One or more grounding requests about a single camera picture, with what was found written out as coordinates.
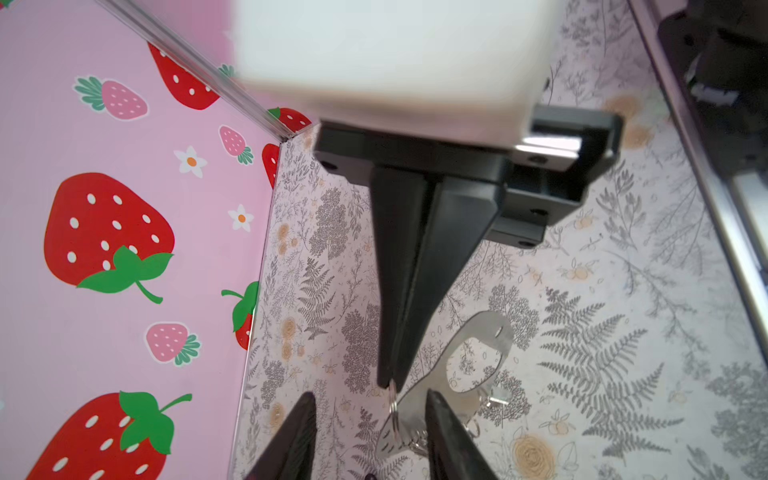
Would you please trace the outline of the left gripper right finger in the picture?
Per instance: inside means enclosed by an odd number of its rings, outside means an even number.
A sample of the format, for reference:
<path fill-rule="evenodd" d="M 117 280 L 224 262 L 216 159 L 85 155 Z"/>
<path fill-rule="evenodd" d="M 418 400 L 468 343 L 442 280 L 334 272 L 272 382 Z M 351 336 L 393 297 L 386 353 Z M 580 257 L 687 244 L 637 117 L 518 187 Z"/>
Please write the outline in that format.
<path fill-rule="evenodd" d="M 427 449 L 432 480 L 497 479 L 444 396 L 429 390 L 425 403 Z"/>

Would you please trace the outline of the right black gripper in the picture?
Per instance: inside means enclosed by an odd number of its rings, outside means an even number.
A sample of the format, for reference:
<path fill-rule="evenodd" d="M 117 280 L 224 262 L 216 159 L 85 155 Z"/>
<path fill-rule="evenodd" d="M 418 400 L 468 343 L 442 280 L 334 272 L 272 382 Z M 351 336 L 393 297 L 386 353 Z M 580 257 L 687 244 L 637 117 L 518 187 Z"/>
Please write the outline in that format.
<path fill-rule="evenodd" d="M 481 240 L 533 248 L 618 160 L 623 118 L 538 106 L 509 149 L 322 123 L 313 153 L 370 194 L 381 300 L 377 384 L 402 387 Z"/>

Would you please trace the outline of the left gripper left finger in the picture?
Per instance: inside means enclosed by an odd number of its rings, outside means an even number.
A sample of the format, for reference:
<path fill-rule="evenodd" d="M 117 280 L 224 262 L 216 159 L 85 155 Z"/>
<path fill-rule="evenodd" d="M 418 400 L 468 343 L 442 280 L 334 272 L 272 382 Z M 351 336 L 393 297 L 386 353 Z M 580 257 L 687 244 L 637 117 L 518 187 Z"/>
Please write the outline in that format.
<path fill-rule="evenodd" d="M 287 415 L 246 480 L 309 480 L 317 437 L 316 397 L 304 392 Z"/>

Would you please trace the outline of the small silver key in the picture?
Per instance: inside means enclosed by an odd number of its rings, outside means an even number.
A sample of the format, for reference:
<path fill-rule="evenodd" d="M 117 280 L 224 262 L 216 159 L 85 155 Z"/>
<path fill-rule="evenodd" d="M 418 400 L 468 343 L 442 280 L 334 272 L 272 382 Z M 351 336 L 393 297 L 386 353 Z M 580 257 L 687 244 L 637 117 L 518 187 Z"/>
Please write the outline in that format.
<path fill-rule="evenodd" d="M 480 389 L 480 407 L 495 408 L 506 407 L 511 403 L 511 393 L 499 386 Z"/>

